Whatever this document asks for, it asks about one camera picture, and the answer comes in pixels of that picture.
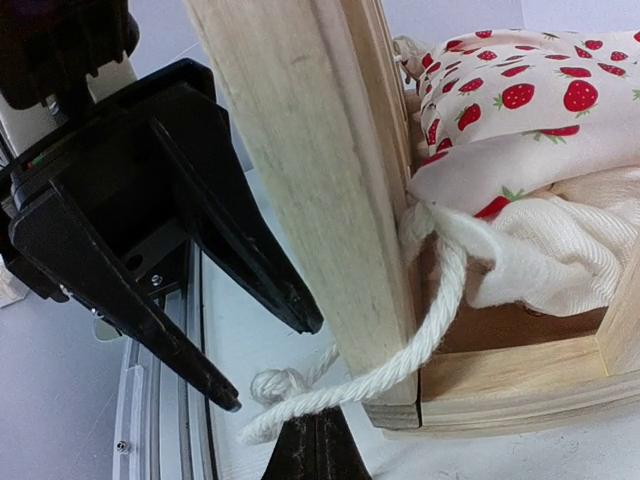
white table surface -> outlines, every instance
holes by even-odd
[[[276,236],[283,234],[255,171],[254,195]],[[262,408],[249,397],[253,376],[265,368],[313,365],[331,342],[328,328],[298,335],[266,312],[211,262],[205,262],[209,356],[239,388],[244,408],[236,414],[214,409],[219,471],[223,479],[255,480],[264,472],[273,443],[240,444],[239,429]],[[320,382],[348,379],[342,363]],[[435,480],[637,480],[640,478],[640,409],[605,422],[525,435],[473,440],[386,440],[360,405],[344,409],[365,464],[375,479]]]

rope knot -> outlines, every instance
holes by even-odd
[[[266,370],[256,375],[251,382],[251,396],[265,407],[271,407],[309,390],[311,386],[302,374],[293,368]]]

strawberry pattern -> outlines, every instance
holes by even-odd
[[[421,122],[429,152],[423,168],[432,170],[424,176],[429,186],[424,191],[442,190],[434,183],[447,175],[444,172],[456,172],[450,175],[462,179],[462,172],[470,169],[465,185],[475,185],[484,171],[492,172],[486,173],[492,178],[490,184],[478,187],[482,194],[474,188],[462,193],[449,188],[450,193],[443,193],[451,195],[443,204],[470,214],[500,197],[497,203],[504,203],[504,185],[520,198],[521,190],[526,195],[554,181],[518,176],[515,164],[507,169],[498,166],[503,152],[511,152],[505,161],[520,155],[528,162],[541,162],[541,176],[560,172],[562,164],[544,168],[568,161],[554,160],[554,155],[574,152],[586,162],[584,158],[604,148],[606,142],[600,149],[597,143],[603,129],[618,134],[614,125],[621,119],[640,120],[638,30],[611,34],[481,30],[434,45],[415,58],[403,55],[402,61],[402,68],[422,82]],[[594,143],[587,148],[589,141]],[[484,147],[474,148],[478,142]],[[609,156],[602,155],[602,161],[608,161]],[[485,156],[483,163],[478,157]]]

screw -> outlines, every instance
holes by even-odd
[[[60,107],[58,107],[57,102],[51,102],[49,104],[49,112],[51,112],[51,115],[57,115],[60,112]]]
[[[60,284],[60,291],[64,293],[67,297],[73,297],[73,293],[71,293],[69,289],[62,284]]]
[[[129,444],[124,440],[120,440],[116,443],[116,451],[118,453],[127,453],[129,451]]]
[[[94,318],[97,318],[98,320],[102,320],[104,318],[104,315],[102,315],[99,311],[97,311],[95,308],[91,309],[91,313],[93,314]]]

strawberry print fabric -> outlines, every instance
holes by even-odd
[[[409,189],[423,200],[489,217],[545,185],[640,163],[640,32],[394,46],[422,98],[429,156]]]

